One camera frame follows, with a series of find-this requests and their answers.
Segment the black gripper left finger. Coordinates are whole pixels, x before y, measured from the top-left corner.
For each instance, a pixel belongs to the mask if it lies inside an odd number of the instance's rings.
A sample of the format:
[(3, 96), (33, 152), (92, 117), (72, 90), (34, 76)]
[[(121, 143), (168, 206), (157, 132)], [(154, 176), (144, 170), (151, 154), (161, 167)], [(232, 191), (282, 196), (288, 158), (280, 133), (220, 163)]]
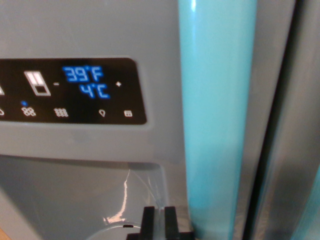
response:
[(143, 209), (142, 221), (139, 232), (140, 240), (158, 240), (160, 237), (159, 209), (146, 206)]

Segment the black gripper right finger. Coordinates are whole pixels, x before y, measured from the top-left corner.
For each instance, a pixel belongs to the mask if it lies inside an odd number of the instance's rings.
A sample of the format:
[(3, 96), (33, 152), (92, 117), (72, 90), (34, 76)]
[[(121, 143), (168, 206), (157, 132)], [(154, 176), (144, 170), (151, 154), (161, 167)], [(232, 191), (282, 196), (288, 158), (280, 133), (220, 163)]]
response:
[(174, 206), (166, 206), (160, 211), (159, 239), (180, 239), (176, 208)]

